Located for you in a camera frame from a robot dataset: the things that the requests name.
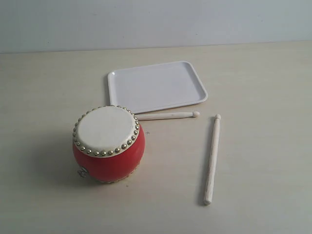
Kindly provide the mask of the short wooden drumstick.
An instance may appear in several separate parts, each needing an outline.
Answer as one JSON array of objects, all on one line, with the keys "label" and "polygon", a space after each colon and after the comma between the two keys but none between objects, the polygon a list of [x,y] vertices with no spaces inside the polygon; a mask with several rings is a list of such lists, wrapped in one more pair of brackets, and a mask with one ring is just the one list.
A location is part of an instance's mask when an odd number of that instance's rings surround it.
[{"label": "short wooden drumstick", "polygon": [[161,113],[161,114],[143,114],[136,115],[139,121],[144,120],[159,120],[159,119],[177,119],[177,118],[189,118],[189,117],[199,117],[200,112],[175,112],[175,113]]}]

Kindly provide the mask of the white rectangular tray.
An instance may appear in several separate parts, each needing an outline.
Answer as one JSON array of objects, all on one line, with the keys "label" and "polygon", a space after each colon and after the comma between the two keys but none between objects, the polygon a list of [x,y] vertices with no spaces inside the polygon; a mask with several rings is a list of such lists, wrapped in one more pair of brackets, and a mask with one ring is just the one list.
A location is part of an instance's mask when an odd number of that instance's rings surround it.
[{"label": "white rectangular tray", "polygon": [[135,114],[199,104],[208,98],[187,61],[118,69],[107,80],[110,103]]}]

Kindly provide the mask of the red small drum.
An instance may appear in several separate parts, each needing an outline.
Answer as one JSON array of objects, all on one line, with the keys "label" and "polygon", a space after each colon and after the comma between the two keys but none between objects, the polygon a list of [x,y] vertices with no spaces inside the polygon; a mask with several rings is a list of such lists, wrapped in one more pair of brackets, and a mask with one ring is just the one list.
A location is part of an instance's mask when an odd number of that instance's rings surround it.
[{"label": "red small drum", "polygon": [[103,183],[128,177],[140,164],[145,135],[137,117],[121,106],[102,106],[83,114],[72,132],[78,174]]}]

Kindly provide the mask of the long wooden drumstick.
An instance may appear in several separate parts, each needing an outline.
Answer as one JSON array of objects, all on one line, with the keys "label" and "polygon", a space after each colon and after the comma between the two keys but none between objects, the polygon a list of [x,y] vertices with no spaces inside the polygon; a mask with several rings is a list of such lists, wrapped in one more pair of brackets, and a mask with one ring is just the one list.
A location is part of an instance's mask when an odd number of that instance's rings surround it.
[{"label": "long wooden drumstick", "polygon": [[208,174],[206,180],[205,194],[203,202],[205,205],[210,205],[213,199],[215,171],[217,164],[218,145],[220,136],[220,120],[221,115],[217,114],[214,118],[214,128],[211,140],[211,151],[209,156]]}]

